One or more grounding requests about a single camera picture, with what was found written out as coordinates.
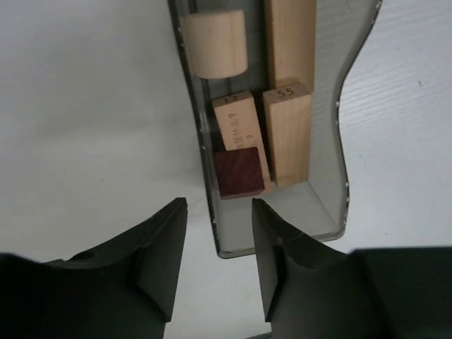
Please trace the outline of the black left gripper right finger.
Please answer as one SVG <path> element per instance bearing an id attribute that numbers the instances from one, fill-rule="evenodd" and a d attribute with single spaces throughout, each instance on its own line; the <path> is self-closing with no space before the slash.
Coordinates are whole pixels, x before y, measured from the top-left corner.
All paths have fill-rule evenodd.
<path id="1" fill-rule="evenodd" d="M 326 246 L 252 201 L 261 298 L 274 338 L 450 338 L 451 249 Z"/>

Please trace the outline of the wooden block numbered 55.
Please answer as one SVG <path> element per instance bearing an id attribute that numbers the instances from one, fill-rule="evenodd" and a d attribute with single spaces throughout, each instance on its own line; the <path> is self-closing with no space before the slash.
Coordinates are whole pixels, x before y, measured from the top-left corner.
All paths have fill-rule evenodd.
<path id="1" fill-rule="evenodd" d="M 312 94 L 300 83 L 263 94 L 271 169 L 278 187 L 309 176 Z"/>

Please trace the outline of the long light wooden block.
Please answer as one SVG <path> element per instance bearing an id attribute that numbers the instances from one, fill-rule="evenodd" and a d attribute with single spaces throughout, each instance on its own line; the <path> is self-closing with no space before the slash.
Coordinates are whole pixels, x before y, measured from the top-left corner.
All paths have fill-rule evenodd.
<path id="1" fill-rule="evenodd" d="M 270 87 L 302 84 L 314 91 L 316 1 L 265 1 Z"/>

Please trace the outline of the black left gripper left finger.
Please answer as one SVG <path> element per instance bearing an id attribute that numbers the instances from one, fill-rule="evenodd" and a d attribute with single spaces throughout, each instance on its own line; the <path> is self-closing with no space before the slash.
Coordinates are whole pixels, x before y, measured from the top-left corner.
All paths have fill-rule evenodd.
<path id="1" fill-rule="evenodd" d="M 176 198 L 139 225 L 68 260 L 1 255 L 2 338 L 162 338 L 186 236 Z"/>

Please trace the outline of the wooden block numbered 12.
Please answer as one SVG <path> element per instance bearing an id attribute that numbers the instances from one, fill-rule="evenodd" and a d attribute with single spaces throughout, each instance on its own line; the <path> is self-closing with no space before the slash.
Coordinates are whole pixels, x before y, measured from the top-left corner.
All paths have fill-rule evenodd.
<path id="1" fill-rule="evenodd" d="M 264 193 L 270 193 L 270 177 L 256 103 L 250 91 L 235 93 L 212 101 L 226 151 L 256 147 L 263 174 Z"/>

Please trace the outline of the light wooden cylinder block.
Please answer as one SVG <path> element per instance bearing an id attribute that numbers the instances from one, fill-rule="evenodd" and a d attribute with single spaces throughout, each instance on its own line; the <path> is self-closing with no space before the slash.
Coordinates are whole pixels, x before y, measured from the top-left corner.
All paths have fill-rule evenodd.
<path id="1" fill-rule="evenodd" d="M 199 78 L 231 78 L 248 69 L 243 10 L 191 13 L 182 17 L 182 32 L 191 70 Z"/>

